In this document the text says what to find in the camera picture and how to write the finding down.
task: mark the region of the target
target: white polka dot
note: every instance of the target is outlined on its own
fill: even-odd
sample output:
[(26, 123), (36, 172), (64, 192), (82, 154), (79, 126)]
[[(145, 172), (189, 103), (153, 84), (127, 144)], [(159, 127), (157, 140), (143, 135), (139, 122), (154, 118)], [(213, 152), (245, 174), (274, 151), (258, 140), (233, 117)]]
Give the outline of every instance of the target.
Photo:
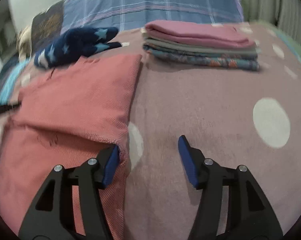
[(276, 33), (275, 33), (273, 30), (268, 29), (267, 32), (268, 32), (270, 35), (274, 36), (274, 37), (277, 36)]
[(212, 26), (214, 26), (214, 27), (223, 27), (223, 24), (221, 24), (221, 23), (212, 23)]
[(297, 79), (297, 78), (298, 78), (298, 76), (297, 76), (292, 70), (290, 70), (289, 67), (284, 66), (284, 70), (285, 70), (286, 73), (287, 73), (288, 75), (290, 75), (293, 79)]
[(285, 54), (284, 54), (283, 50), (278, 45), (273, 44), (273, 50), (277, 54), (278, 57), (280, 57), (281, 59), (285, 58)]
[(268, 63), (263, 62), (263, 61), (259, 61), (259, 65), (261, 67), (270, 68), (270, 65)]
[(242, 27), (242, 28), (240, 28), (240, 30), (241, 30), (243, 33), (247, 33), (247, 34), (251, 34), (251, 33), (252, 33), (252, 29), (249, 28), (249, 27)]
[(129, 158), (131, 162), (131, 171), (135, 168), (143, 155), (144, 142), (138, 128), (129, 122)]
[(31, 75), (30, 74), (26, 74), (25, 76), (22, 77), (21, 83), (22, 83), (22, 87), (25, 87), (29, 84), (31, 80)]
[(253, 110), (253, 121), (260, 138), (273, 148), (283, 147), (290, 136), (291, 124), (285, 110), (273, 98), (262, 98)]

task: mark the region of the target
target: blue plaid duvet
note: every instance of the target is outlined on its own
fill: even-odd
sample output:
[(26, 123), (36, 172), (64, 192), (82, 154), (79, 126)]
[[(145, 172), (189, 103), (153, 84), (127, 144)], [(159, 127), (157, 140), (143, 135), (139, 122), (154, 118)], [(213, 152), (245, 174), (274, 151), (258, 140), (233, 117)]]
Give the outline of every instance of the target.
[(140, 28), (164, 19), (195, 23), (241, 22), (239, 0), (65, 0), (61, 33), (70, 28)]

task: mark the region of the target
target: pink folded towel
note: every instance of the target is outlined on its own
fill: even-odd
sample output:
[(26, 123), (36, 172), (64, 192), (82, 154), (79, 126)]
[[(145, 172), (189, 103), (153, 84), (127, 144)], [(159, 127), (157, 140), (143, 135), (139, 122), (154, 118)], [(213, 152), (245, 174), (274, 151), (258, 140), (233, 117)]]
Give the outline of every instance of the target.
[(182, 44), (242, 49), (255, 46), (255, 42), (237, 32), (234, 27), (197, 24), (180, 21), (156, 20), (145, 25), (153, 38), (175, 41)]
[[(0, 158), (0, 215), (15, 234), (55, 165), (80, 166), (114, 143), (121, 151), (120, 164), (100, 194), (114, 239), (123, 239), (127, 122), (140, 59), (80, 58), (21, 90), (22, 106), (6, 125)], [(85, 234), (78, 187), (73, 207), (76, 231)]]

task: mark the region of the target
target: plaid fabric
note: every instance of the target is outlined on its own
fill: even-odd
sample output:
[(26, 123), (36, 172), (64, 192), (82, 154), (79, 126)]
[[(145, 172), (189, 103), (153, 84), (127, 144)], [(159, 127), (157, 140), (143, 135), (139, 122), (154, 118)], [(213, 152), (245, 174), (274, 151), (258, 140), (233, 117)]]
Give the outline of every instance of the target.
[(242, 22), (239, 0), (65, 0), (62, 33), (70, 28), (140, 28), (153, 20)]
[(203, 65), (207, 67), (237, 68), (237, 69), (249, 70), (249, 71), (257, 71), (259, 68), (258, 62), (253, 60), (243, 60), (237, 58), (222, 58), (222, 57), (190, 56), (190, 55), (171, 53), (171, 52), (166, 52), (158, 49), (153, 49), (152, 47), (147, 45), (144, 45), (143, 49), (147, 53), (167, 61), (187, 63), (192, 65)]

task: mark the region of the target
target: patterned folded cloth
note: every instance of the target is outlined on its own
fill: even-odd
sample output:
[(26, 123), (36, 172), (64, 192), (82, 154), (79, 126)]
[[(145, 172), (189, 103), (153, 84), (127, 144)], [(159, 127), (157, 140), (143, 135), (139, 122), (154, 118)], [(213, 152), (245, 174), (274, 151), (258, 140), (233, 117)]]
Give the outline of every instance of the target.
[(245, 55), (245, 56), (253, 56), (253, 57), (257, 56), (256, 46), (247, 49), (216, 49), (210, 47), (181, 44), (178, 42), (168, 41), (163, 39), (157, 39), (147, 35), (146, 33), (143, 34), (143, 38), (144, 41), (148, 44), (153, 44), (168, 49), (176, 49), (176, 50), (199, 52), (199, 53), (223, 53), (229, 55)]
[(227, 25), (156, 20), (145, 25), (148, 35), (182, 44), (213, 48), (250, 48), (255, 42)]
[(160, 51), (157, 49), (153, 49), (147, 45), (143, 45), (143, 49), (147, 53), (150, 53), (160, 59), (172, 60), (175, 62), (188, 63), (193, 65), (236, 68), (236, 69), (250, 70), (250, 71), (257, 71), (259, 68), (258, 62), (252, 60), (221, 58), (221, 57), (210, 58), (210, 57), (189, 56), (189, 55)]
[(45, 69), (78, 61), (81, 56), (90, 57), (107, 49), (119, 48), (119, 42), (109, 42), (118, 33), (110, 28), (74, 28), (65, 32), (44, 50), (36, 52), (34, 65)]
[(224, 53), (200, 53), (200, 52), (184, 51), (180, 49), (165, 48), (148, 42), (146, 42), (145, 44), (156, 50), (165, 51), (173, 54), (188, 55), (188, 56), (210, 57), (210, 58), (215, 58), (215, 57), (237, 58), (237, 59), (255, 60), (255, 61), (257, 60), (257, 56), (258, 56), (256, 52), (252, 53), (251, 55), (241, 55), (240, 53), (232, 54), (229, 53), (228, 51), (225, 51)]

